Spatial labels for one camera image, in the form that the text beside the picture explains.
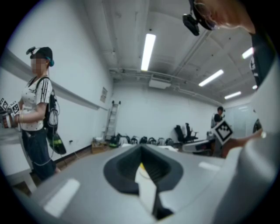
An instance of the ceiling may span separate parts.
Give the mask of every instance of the ceiling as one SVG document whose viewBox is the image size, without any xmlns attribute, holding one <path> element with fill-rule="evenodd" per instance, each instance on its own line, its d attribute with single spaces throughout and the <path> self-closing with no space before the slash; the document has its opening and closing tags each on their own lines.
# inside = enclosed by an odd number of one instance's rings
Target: ceiling
<svg viewBox="0 0 280 224">
<path fill-rule="evenodd" d="M 84 0 L 102 56 L 114 81 L 147 82 L 154 73 L 172 77 L 172 86 L 187 94 L 224 102 L 228 94 L 252 94 L 255 80 L 242 53 L 252 46 L 241 28 L 207 31 L 195 37 L 183 24 L 188 0 Z M 147 33 L 155 34 L 149 72 L 141 71 Z M 204 87 L 198 83 L 222 69 Z"/>
</svg>

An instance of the woman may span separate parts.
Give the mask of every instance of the woman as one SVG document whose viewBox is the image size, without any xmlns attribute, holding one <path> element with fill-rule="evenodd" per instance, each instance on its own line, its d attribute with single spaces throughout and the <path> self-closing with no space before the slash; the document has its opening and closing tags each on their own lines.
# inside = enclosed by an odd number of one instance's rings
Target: woman
<svg viewBox="0 0 280 224">
<path fill-rule="evenodd" d="M 43 47 L 30 58 L 31 69 L 36 77 L 27 83 L 21 94 L 21 113 L 15 117 L 15 122 L 16 125 L 21 125 L 24 148 L 32 161 L 35 173 L 43 181 L 60 172 L 49 158 L 46 131 L 43 127 L 46 107 L 53 90 L 52 83 L 49 79 L 44 79 L 36 88 L 39 79 L 48 76 L 49 66 L 54 64 L 53 53 L 49 47 Z"/>
</svg>

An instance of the jeans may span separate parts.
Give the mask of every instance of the jeans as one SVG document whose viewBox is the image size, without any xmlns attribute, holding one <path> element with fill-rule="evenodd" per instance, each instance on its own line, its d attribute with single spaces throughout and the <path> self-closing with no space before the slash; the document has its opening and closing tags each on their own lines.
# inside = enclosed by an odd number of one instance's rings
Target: jeans
<svg viewBox="0 0 280 224">
<path fill-rule="evenodd" d="M 56 169 L 56 164 L 49 157 L 46 131 L 42 128 L 39 131 L 21 132 L 23 145 L 32 161 L 34 171 L 40 180 L 44 181 L 52 176 Z"/>
</svg>

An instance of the black cap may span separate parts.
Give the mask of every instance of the black cap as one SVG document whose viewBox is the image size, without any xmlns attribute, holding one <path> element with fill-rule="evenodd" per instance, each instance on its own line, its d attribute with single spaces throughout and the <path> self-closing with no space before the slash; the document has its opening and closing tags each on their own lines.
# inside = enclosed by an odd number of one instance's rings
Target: black cap
<svg viewBox="0 0 280 224">
<path fill-rule="evenodd" d="M 49 47 L 41 47 L 34 55 L 36 54 L 40 54 L 44 57 L 48 57 L 51 60 L 53 59 L 53 52 Z"/>
<path fill-rule="evenodd" d="M 207 23 L 205 22 L 205 19 L 200 15 L 200 13 L 196 10 L 196 8 L 194 7 L 194 1 L 195 0 L 189 0 L 189 4 L 191 5 L 191 10 L 193 11 L 196 20 L 207 30 L 212 30 L 211 28 L 209 28 L 209 26 L 207 25 Z"/>
<path fill-rule="evenodd" d="M 220 106 L 220 107 L 218 107 L 217 111 L 219 111 L 219 110 L 224 111 L 224 108 L 222 106 Z"/>
</svg>

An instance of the striped sleeve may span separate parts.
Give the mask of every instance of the striped sleeve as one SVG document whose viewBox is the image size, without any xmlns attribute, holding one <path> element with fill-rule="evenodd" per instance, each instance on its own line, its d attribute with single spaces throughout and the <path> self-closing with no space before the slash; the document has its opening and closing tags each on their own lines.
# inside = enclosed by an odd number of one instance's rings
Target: striped sleeve
<svg viewBox="0 0 280 224">
<path fill-rule="evenodd" d="M 44 79 L 39 83 L 36 93 L 36 105 L 39 103 L 49 103 L 49 97 L 53 87 L 49 79 Z"/>
</svg>

